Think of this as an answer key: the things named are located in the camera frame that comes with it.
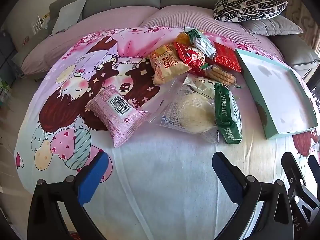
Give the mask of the red patterned flat pack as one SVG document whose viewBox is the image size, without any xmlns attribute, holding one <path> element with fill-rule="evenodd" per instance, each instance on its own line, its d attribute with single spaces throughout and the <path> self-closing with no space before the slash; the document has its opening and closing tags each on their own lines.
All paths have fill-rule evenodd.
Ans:
<svg viewBox="0 0 320 240">
<path fill-rule="evenodd" d="M 216 53 L 214 56 L 215 63 L 239 73 L 242 71 L 236 54 L 231 48 L 228 48 L 227 46 L 224 46 L 217 42 L 214 42 L 214 47 L 216 49 Z"/>
</svg>

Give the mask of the teal white cardboard tray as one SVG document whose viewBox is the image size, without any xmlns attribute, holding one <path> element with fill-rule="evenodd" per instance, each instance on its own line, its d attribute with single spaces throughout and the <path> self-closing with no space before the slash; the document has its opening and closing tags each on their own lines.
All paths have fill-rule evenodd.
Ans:
<svg viewBox="0 0 320 240">
<path fill-rule="evenodd" d="M 235 54 L 255 101 L 266 139 L 317 128 L 311 96 L 290 67 L 242 49 L 236 49 Z"/>
</svg>

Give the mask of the red nice snack pack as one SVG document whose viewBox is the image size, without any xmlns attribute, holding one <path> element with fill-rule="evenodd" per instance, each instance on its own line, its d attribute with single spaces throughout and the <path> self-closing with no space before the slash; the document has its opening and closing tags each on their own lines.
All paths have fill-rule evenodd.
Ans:
<svg viewBox="0 0 320 240">
<path fill-rule="evenodd" d="M 209 64 L 206 62 L 206 57 L 202 51 L 192 46 L 185 46 L 178 42 L 173 42 L 178 58 L 189 67 L 189 73 L 199 76 L 206 77 L 206 72 L 202 67 L 208 67 Z"/>
</svg>

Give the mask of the black white patterned pillow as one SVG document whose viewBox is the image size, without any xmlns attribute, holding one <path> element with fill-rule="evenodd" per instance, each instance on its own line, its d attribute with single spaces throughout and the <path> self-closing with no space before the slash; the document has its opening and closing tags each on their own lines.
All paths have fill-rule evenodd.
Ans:
<svg viewBox="0 0 320 240">
<path fill-rule="evenodd" d="M 219 0 L 214 7 L 213 18 L 234 23 L 272 19 L 286 7 L 286 0 Z"/>
</svg>

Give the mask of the clear bag white pastry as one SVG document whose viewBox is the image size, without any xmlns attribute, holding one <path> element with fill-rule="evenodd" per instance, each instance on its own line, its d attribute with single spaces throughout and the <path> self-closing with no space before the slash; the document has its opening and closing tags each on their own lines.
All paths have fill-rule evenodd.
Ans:
<svg viewBox="0 0 320 240">
<path fill-rule="evenodd" d="M 214 99 L 178 79 L 172 83 L 162 105 L 153 113 L 149 122 L 198 135 L 214 145 L 219 142 Z"/>
</svg>

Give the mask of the light grey cushion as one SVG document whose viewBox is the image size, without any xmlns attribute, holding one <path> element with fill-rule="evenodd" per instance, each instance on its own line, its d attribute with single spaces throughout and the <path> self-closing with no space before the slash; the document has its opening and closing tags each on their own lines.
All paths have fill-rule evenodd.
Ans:
<svg viewBox="0 0 320 240">
<path fill-rule="evenodd" d="M 75 25 L 82 13 L 87 0 L 77 0 L 60 9 L 59 16 L 53 26 L 52 35 L 66 31 L 69 27 Z"/>
</svg>

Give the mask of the pink barcode snack pack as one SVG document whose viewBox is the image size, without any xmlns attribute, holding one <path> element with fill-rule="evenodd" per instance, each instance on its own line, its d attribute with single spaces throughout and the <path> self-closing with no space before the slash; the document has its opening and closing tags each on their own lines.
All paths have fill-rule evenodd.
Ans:
<svg viewBox="0 0 320 240">
<path fill-rule="evenodd" d="M 145 122 L 150 113 L 132 106 L 110 85 L 99 92 L 86 105 L 107 127 L 113 140 L 113 146 L 119 147 L 133 135 Z"/>
</svg>

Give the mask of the beige brown snack pack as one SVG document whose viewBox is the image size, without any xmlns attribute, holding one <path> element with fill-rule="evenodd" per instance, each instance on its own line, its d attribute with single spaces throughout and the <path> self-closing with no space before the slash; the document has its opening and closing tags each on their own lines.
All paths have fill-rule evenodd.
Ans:
<svg viewBox="0 0 320 240">
<path fill-rule="evenodd" d="M 154 85 L 165 84 L 190 70 L 190 67 L 178 58 L 173 45 L 157 48 L 148 55 L 148 59 L 155 72 Z"/>
</svg>

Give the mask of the cream calligraphy snack pack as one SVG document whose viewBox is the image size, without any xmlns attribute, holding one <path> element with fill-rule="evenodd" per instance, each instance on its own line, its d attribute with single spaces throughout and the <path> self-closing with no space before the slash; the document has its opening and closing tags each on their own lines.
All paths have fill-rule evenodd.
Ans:
<svg viewBox="0 0 320 240">
<path fill-rule="evenodd" d="M 188 74 L 181 85 L 181 91 L 191 101 L 214 100 L 215 87 L 218 86 L 227 88 L 220 82 Z"/>
</svg>

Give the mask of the yellow orange snack pack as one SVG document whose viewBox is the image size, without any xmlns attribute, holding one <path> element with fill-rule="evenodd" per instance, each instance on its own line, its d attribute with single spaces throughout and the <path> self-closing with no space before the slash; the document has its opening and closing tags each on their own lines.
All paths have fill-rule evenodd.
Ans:
<svg viewBox="0 0 320 240">
<path fill-rule="evenodd" d="M 177 42 L 187 47 L 191 46 L 189 36 L 185 32 L 179 33 L 179 35 L 174 39 L 174 42 Z"/>
</svg>

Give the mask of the light green foil pack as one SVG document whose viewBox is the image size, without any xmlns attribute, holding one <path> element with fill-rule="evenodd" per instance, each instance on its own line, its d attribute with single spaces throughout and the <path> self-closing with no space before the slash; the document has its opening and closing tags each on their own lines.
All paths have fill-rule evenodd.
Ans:
<svg viewBox="0 0 320 240">
<path fill-rule="evenodd" d="M 198 29 L 185 27 L 184 32 L 188 35 L 191 44 L 202 51 L 211 60 L 216 54 L 216 49 L 210 40 Z"/>
</svg>

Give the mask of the dark green biscuit pack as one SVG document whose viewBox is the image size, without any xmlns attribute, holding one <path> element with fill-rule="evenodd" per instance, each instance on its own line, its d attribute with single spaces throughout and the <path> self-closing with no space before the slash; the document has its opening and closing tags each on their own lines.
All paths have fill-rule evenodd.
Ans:
<svg viewBox="0 0 320 240">
<path fill-rule="evenodd" d="M 221 83 L 214 85 L 215 119 L 227 144 L 242 141 L 241 115 L 233 93 Z"/>
</svg>

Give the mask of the pink textured sofa cover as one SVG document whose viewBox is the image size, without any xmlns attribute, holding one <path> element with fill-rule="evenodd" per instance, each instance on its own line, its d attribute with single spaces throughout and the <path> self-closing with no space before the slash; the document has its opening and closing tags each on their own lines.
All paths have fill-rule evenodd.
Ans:
<svg viewBox="0 0 320 240">
<path fill-rule="evenodd" d="M 101 30 L 134 27 L 193 27 L 283 59 L 280 50 L 268 37 L 249 33 L 238 23 L 217 21 L 212 14 L 210 9 L 190 5 L 171 5 L 162 9 L 147 6 L 111 9 L 89 16 L 52 36 L 46 29 L 39 31 L 18 51 L 13 62 L 25 75 L 46 72 L 83 36 Z"/>
</svg>

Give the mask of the cartoon print pink cloth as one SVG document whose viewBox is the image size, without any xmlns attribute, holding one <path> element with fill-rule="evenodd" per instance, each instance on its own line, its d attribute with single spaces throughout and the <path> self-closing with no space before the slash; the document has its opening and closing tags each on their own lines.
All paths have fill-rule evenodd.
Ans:
<svg viewBox="0 0 320 240">
<path fill-rule="evenodd" d="M 143 59 L 142 46 L 158 47 L 178 35 L 178 29 L 147 27 L 100 31 L 83 37 L 59 57 L 33 96 L 20 128 L 15 148 L 16 168 L 23 187 L 33 192 L 36 181 L 49 183 L 74 175 L 78 168 L 67 160 L 76 152 L 76 136 L 87 140 L 81 165 L 100 150 L 110 166 L 85 209 L 107 239 L 213 239 L 236 205 L 212 169 L 216 151 L 245 174 L 260 181 L 285 179 L 280 164 L 290 151 L 299 164 L 306 187 L 317 186 L 307 164 L 318 155 L 318 130 L 303 135 L 267 140 L 259 111 L 246 86 L 234 90 L 244 129 L 242 142 L 214 145 L 198 135 L 145 122 L 120 147 L 85 104 L 93 96 L 62 95 L 60 87 L 79 73 L 100 87 L 127 78 L 125 98 L 154 112 L 169 85 L 153 85 L 153 70 Z"/>
</svg>

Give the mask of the clear green biscuit pack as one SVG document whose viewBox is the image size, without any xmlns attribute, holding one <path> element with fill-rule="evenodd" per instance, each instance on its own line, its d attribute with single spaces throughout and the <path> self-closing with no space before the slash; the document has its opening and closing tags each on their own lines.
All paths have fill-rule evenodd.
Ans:
<svg viewBox="0 0 320 240">
<path fill-rule="evenodd" d="M 228 87 L 240 88 L 237 84 L 236 77 L 216 64 L 205 64 L 200 68 L 200 70 L 202 70 L 204 75 L 209 79 L 222 83 Z"/>
</svg>

